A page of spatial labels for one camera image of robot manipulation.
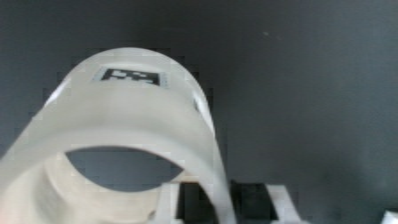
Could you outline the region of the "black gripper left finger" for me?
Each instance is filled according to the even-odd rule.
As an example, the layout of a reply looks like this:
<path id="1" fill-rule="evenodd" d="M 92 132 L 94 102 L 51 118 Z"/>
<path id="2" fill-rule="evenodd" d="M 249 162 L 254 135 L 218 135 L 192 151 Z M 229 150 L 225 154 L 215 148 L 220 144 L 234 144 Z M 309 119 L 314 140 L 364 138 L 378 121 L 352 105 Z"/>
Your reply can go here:
<path id="1" fill-rule="evenodd" d="M 165 183 L 147 224 L 229 224 L 222 183 Z"/>

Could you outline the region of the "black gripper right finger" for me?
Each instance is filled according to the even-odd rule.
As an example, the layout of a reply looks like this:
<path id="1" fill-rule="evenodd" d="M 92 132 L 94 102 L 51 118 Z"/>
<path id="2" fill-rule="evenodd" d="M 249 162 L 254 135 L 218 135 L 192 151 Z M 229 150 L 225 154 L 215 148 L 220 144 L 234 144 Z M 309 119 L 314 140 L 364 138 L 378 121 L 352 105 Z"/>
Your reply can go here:
<path id="1" fill-rule="evenodd" d="M 234 182 L 233 205 L 238 224 L 309 224 L 284 185 Z"/>

